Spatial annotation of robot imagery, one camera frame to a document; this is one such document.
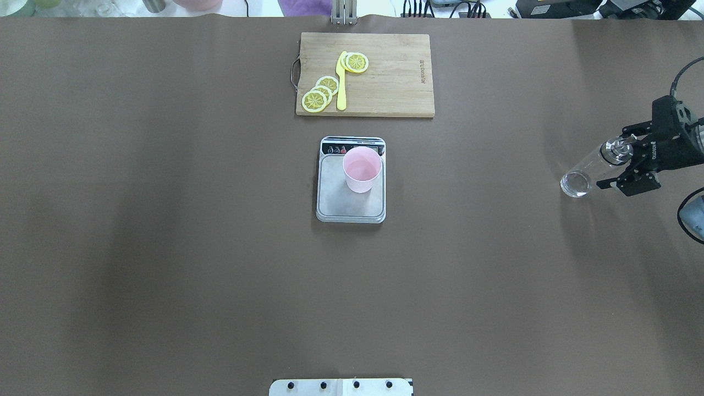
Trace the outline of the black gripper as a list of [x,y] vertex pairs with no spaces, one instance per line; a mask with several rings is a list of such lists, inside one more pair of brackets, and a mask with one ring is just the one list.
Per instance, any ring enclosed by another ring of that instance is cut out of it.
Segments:
[[671,95],[653,101],[652,119],[628,125],[613,145],[632,145],[630,163],[602,167],[596,171],[596,186],[615,188],[625,196],[658,190],[658,172],[702,164],[700,120]]

